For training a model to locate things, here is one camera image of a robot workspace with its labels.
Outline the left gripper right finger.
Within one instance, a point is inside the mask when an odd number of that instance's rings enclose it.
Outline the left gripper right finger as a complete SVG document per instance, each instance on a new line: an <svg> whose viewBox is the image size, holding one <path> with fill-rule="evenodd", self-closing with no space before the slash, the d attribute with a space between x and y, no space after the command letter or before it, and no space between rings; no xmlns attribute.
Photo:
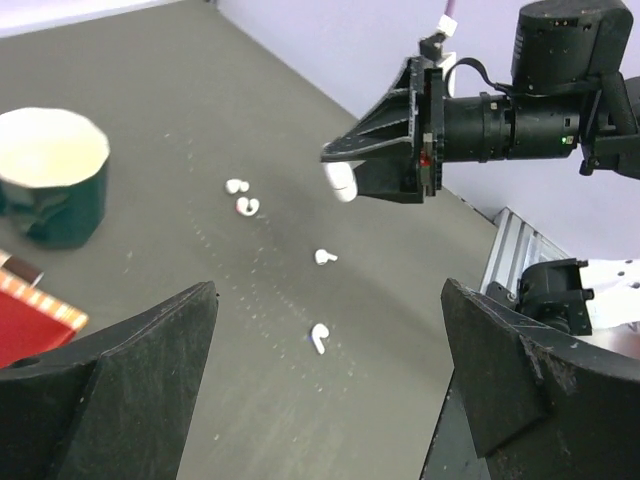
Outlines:
<svg viewBox="0 0 640 480"><path fill-rule="evenodd" d="M639 363L455 280L441 292L454 370L425 479L635 479Z"/></svg>

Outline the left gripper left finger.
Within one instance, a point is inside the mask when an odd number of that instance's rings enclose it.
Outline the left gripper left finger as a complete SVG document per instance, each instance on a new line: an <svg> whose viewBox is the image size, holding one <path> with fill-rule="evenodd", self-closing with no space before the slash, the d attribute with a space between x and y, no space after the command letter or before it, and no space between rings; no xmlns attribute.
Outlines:
<svg viewBox="0 0 640 480"><path fill-rule="evenodd" d="M176 478L217 310L200 282L2 368L2 478Z"/></svg>

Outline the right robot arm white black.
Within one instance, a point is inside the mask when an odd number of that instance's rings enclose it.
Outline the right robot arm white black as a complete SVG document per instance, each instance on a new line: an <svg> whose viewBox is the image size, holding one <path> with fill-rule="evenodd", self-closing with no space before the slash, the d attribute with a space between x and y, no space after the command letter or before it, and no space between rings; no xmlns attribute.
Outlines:
<svg viewBox="0 0 640 480"><path fill-rule="evenodd" d="M633 25L621 1L537 1L520 9L511 82L457 98L455 63L437 30L406 59L385 95L320 161L336 197L418 204L442 186L446 163L565 158L582 175L639 175L639 81L620 64Z"/></svg>

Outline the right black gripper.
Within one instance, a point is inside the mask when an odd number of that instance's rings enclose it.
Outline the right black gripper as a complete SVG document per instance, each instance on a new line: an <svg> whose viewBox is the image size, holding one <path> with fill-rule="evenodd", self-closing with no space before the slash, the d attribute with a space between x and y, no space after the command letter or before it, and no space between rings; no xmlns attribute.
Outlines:
<svg viewBox="0 0 640 480"><path fill-rule="evenodd" d="M442 69L407 58L383 97L346 133L326 144L322 163L361 161L358 195L421 204L442 188Z"/></svg>

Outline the white earbud charging case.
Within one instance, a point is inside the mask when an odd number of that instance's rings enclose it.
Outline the white earbud charging case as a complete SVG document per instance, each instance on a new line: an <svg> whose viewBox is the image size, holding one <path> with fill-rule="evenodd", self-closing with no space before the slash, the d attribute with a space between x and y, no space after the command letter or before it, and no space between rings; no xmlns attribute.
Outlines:
<svg viewBox="0 0 640 480"><path fill-rule="evenodd" d="M323 169L335 197L343 203L353 201L358 195L354 171L347 162L323 163Z"/></svg>

